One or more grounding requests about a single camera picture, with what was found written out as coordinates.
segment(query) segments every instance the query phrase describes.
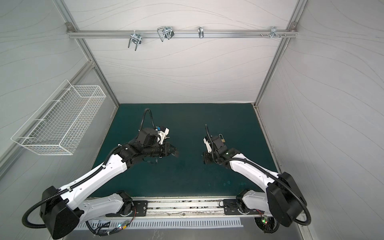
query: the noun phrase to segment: brass padlock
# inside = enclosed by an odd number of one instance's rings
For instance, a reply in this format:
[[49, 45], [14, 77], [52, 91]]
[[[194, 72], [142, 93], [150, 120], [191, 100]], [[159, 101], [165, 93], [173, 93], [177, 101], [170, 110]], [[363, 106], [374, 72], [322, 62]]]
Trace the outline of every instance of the brass padlock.
[[222, 142], [225, 142], [224, 137], [223, 137], [223, 135], [221, 133], [218, 135], [218, 137], [220, 137]]

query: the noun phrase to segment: dark green mat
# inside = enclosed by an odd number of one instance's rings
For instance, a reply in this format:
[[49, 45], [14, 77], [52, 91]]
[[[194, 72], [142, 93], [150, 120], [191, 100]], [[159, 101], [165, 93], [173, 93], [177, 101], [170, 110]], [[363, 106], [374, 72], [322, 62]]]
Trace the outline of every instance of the dark green mat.
[[[168, 141], [179, 150], [179, 158], [168, 156], [158, 158], [158, 164], [136, 164], [104, 184], [92, 197], [105, 197], [118, 190], [137, 197], [237, 195], [247, 188], [261, 191], [239, 173], [203, 164], [205, 124], [211, 135], [223, 134], [228, 148], [234, 147], [252, 161], [276, 171], [251, 104], [121, 104], [94, 167], [117, 144], [136, 136], [145, 108], [152, 110], [155, 126], [169, 128]], [[149, 114], [144, 127], [150, 127]]]

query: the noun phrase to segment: green led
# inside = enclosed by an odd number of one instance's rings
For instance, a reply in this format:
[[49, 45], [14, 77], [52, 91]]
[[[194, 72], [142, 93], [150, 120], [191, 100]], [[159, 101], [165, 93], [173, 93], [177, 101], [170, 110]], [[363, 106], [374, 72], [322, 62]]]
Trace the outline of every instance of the green led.
[[268, 217], [267, 216], [264, 216], [264, 218], [262, 220], [262, 223], [263, 224], [267, 224], [268, 223]]

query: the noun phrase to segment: ventilation grille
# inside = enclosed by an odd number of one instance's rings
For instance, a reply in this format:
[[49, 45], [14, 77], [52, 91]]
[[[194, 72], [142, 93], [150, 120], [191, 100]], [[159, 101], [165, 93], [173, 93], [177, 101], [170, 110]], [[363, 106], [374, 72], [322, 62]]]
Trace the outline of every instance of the ventilation grille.
[[[111, 221], [109, 229], [117, 227], [123, 223], [125, 219], [119, 220], [92, 220], [91, 226], [95, 229], [106, 222]], [[160, 229], [160, 228], [227, 228], [227, 227], [243, 227], [240, 217], [223, 217], [223, 218], [184, 218], [184, 219], [135, 219], [126, 229]], [[88, 229], [84, 223], [79, 224], [75, 230]]]

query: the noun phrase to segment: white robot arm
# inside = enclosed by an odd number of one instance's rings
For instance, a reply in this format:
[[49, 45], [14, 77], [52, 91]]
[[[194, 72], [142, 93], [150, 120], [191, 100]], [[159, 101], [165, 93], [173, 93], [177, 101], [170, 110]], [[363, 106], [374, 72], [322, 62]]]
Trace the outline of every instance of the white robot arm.
[[[29, 228], [47, 228], [53, 239], [60, 239], [70, 233], [79, 223], [86, 222], [105, 214], [128, 215], [132, 211], [132, 199], [120, 191], [110, 196], [86, 199], [96, 189], [104, 185], [118, 174], [142, 162], [144, 157], [164, 157], [174, 155], [176, 148], [165, 141], [169, 129], [161, 126], [142, 129], [146, 109], [143, 114], [139, 133], [123, 145], [118, 145], [108, 154], [99, 166], [78, 179], [56, 189], [47, 188], [42, 200], [28, 209], [22, 223]], [[33, 224], [28, 221], [29, 214], [40, 206], [40, 217], [44, 224]]]
[[[293, 177], [284, 172], [278, 174], [247, 159], [240, 151], [224, 145], [219, 136], [211, 136], [208, 126], [205, 126], [207, 136], [204, 144], [204, 163], [224, 165], [226, 168], [238, 172], [258, 185], [264, 193], [253, 190], [243, 191], [236, 197], [240, 212], [247, 214], [251, 209], [267, 211], [283, 226], [288, 227], [292, 222], [309, 225], [311, 216], [306, 207], [306, 201]], [[296, 218], [304, 211], [306, 221]]]

